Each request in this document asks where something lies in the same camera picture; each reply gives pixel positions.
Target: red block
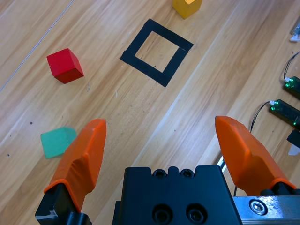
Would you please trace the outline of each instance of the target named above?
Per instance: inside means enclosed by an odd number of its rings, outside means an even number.
[[[62,83],[69,83],[83,77],[83,70],[77,57],[66,48],[47,56],[52,75]]]

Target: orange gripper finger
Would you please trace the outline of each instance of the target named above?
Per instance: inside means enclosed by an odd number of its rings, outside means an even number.
[[[296,188],[285,177],[272,156],[238,121],[216,117],[216,132],[221,152],[234,184],[247,195],[260,195],[277,182]]]
[[[63,183],[77,209],[81,211],[85,196],[96,185],[106,138],[105,120],[89,122],[67,148],[44,193]]]

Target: yellow cube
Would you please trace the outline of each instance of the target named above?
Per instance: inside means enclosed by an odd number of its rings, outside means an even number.
[[[202,0],[173,0],[174,9],[182,16],[188,18],[200,9]]]

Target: black tape square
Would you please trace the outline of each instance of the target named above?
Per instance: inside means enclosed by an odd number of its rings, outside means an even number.
[[[152,31],[179,47],[163,72],[135,56]],[[193,45],[186,39],[149,19],[120,59],[166,87]]]

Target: teal block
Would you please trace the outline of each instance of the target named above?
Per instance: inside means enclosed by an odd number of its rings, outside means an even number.
[[[65,153],[76,137],[76,131],[70,127],[61,127],[41,134],[45,157],[52,158]]]

